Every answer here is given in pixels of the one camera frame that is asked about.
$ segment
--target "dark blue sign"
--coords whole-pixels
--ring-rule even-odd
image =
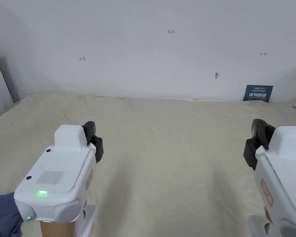
[[[269,102],[273,86],[247,85],[243,101]]]

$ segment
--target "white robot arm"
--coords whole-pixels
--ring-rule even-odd
[[[14,199],[25,222],[75,221],[75,236],[88,236],[97,209],[87,191],[103,155],[95,123],[61,125],[49,146],[17,187]]]
[[[296,237],[296,126],[274,127],[261,119],[252,124],[244,158],[270,215],[252,215],[253,237]]]

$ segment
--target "beige cloth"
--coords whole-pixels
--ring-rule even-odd
[[[264,213],[242,156],[255,118],[296,125],[296,109],[32,94],[0,117],[0,195],[15,191],[61,124],[92,120],[104,143],[88,198],[99,208],[92,236],[249,236],[248,216]],[[38,222],[22,232],[41,236]]]

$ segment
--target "warning label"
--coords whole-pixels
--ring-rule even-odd
[[[267,186],[266,186],[266,184],[265,184],[265,182],[264,182],[263,179],[261,180],[261,187],[262,187],[262,190],[264,192],[264,195],[265,195],[266,199],[268,200],[269,205],[271,207],[273,205],[273,201],[274,200],[273,200],[272,195],[269,192],[269,189],[267,188]]]
[[[85,190],[88,190],[88,186],[89,186],[90,183],[91,183],[92,177],[93,177],[93,169],[91,170],[90,175],[89,175],[89,177],[88,177],[88,180],[87,180],[87,182],[85,183]]]

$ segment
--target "white wall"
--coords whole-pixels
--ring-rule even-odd
[[[0,0],[0,65],[14,100],[46,90],[242,100],[262,84],[288,101],[296,0]]]

